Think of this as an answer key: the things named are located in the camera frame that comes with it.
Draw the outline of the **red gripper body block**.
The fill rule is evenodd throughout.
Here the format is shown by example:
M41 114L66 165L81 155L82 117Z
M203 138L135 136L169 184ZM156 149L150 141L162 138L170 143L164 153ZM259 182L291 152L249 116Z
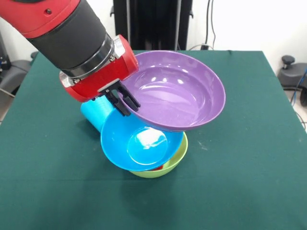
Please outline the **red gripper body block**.
M125 80L138 70L138 61L128 41L122 35L117 35L113 42L113 60L107 61L88 76L78 80L60 72L60 82L72 98L82 103L87 102L98 97L108 86L119 80Z

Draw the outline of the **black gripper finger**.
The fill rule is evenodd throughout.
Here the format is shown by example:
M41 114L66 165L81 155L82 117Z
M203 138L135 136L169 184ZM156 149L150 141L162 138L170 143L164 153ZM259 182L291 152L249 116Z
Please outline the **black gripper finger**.
M110 90L105 92L106 98L109 102L120 112L123 116L130 116L130 111L125 107L125 105L114 95Z
M122 83L119 84L118 91L122 94L123 101L135 112L137 112L140 108L139 102L136 98L130 93L130 91L126 88Z

